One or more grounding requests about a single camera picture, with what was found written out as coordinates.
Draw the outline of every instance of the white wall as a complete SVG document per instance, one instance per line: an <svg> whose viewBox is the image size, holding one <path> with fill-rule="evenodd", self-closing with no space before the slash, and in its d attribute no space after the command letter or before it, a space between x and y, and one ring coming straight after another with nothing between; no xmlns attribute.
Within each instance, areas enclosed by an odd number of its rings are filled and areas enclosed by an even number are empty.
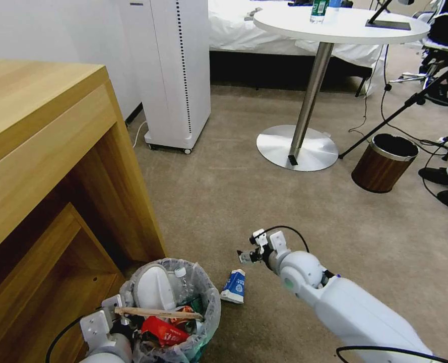
<svg viewBox="0 0 448 363"><path fill-rule="evenodd" d="M116 1L0 1L0 57L104 64L126 118L141 100Z"/></svg>

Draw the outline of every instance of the white bedsheet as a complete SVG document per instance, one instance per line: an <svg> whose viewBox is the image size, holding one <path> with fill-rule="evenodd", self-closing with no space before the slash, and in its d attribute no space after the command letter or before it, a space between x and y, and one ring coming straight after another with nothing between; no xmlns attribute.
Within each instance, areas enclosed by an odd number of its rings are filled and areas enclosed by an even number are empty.
<svg viewBox="0 0 448 363"><path fill-rule="evenodd" d="M295 39L259 29L252 21L245 21L247 13L256 8L287 7L287 1L208 0L211 26L211 50L242 51L248 53L315 55L318 42ZM375 83L383 72L381 45L335 44L333 56L358 66L374 68Z"/></svg>

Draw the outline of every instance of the white air purifier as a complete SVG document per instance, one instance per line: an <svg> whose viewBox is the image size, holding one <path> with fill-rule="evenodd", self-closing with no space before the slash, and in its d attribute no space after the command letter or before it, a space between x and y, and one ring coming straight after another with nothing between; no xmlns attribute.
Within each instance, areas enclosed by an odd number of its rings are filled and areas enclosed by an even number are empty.
<svg viewBox="0 0 448 363"><path fill-rule="evenodd" d="M207 0L119 0L150 148L189 154L210 115Z"/></svg>

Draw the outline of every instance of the carpet floor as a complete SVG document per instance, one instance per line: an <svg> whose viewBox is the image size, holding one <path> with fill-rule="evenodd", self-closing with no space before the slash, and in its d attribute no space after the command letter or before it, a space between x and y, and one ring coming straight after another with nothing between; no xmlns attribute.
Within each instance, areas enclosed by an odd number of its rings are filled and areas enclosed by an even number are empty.
<svg viewBox="0 0 448 363"><path fill-rule="evenodd" d="M387 76L415 72L419 62L415 50L393 46ZM394 85L385 115L419 90L418 83ZM170 256L198 262L221 289L230 271L242 267L235 251L250 248L253 231L290 225L324 266L398 312L435 354L448 358L448 208L417 175L428 155L420 152L388 194L366 192L350 177L366 143L328 169L289 171L265 160L255 139L268 127L295 124L303 92L231 86L211 92L212 114L191 155L149 150L145 128L135 148ZM381 95L377 89L368 98L361 131L380 122ZM311 127L330 133L344 151L360 138L347 130L362 123L363 112L363 97L354 97L350 79L336 80L318 95ZM131 124L132 140L143 119ZM393 124L436 140L448 135L448 108L414 105ZM436 157L431 166L448 162ZM292 249L304 249L284 233ZM342 343L304 302L264 264L242 268L244 305L222 302L220 326L202 363L339 362L335 349Z"/></svg>

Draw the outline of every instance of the metal table base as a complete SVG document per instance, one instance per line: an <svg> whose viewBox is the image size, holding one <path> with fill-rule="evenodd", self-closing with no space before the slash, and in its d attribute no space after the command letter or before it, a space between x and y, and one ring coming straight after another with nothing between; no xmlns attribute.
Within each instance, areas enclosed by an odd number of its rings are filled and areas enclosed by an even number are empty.
<svg viewBox="0 0 448 363"><path fill-rule="evenodd" d="M258 150L270 162L290 170L316 171L335 163L338 159L335 143L327 135L307 129L297 165L292 165L288 155L295 129L295 125L279 125L264 130L256 141Z"/></svg>
<svg viewBox="0 0 448 363"><path fill-rule="evenodd" d="M327 135L308 128L333 46L333 43L319 43L296 126L274 126L259 134L256 144L270 162L290 170L316 171L333 165L338 159L335 143Z"/></svg>

